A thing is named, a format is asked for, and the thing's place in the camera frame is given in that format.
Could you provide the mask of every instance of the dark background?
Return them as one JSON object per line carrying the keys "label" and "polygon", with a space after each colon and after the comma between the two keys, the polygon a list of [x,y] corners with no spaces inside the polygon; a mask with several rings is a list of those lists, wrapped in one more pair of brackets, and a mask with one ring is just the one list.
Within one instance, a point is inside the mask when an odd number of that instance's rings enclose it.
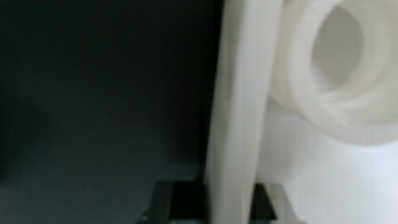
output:
{"label": "dark background", "polygon": [[135,223],[202,172],[220,1],[0,1],[0,223]]}

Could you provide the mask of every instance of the coiled white tube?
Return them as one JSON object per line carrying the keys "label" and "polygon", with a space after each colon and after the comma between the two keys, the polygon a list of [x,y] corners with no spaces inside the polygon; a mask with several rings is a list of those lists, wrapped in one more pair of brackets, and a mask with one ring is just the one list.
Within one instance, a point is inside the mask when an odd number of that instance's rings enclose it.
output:
{"label": "coiled white tube", "polygon": [[[316,92],[312,48],[323,21],[341,7],[357,19],[364,50],[343,85]],[[398,139],[398,1],[300,0],[286,3],[271,96],[341,141],[376,145]]]}

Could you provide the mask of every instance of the white plastic tube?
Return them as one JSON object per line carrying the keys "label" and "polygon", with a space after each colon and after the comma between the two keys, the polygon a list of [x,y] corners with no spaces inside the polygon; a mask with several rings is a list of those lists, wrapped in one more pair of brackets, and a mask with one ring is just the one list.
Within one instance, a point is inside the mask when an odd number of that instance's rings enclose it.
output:
{"label": "white plastic tube", "polygon": [[[364,50],[343,85],[316,92],[312,47],[334,8],[357,19]],[[398,139],[398,1],[291,0],[286,3],[271,96],[341,141],[376,145]]]}
{"label": "white plastic tube", "polygon": [[206,179],[211,224],[247,224],[280,0],[225,0]]}

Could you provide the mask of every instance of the black stand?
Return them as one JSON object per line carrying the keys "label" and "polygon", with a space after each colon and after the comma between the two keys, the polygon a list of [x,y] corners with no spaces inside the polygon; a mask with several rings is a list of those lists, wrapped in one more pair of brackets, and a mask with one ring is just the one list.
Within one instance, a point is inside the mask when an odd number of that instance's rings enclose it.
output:
{"label": "black stand", "polygon": [[[208,224],[208,211],[208,193],[202,183],[158,182],[149,211],[142,215],[138,224],[170,224],[172,222]],[[264,186],[255,184],[250,224],[268,224],[275,219]]]}

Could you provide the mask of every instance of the white tube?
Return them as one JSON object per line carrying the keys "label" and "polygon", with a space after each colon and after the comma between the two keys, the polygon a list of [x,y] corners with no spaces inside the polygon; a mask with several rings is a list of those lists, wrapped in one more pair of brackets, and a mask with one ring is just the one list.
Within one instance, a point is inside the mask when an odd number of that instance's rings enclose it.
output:
{"label": "white tube", "polygon": [[[311,80],[312,46],[327,15],[341,7],[364,35],[346,83],[327,93]],[[398,139],[398,1],[295,0],[286,3],[271,96],[341,141],[375,145]]]}

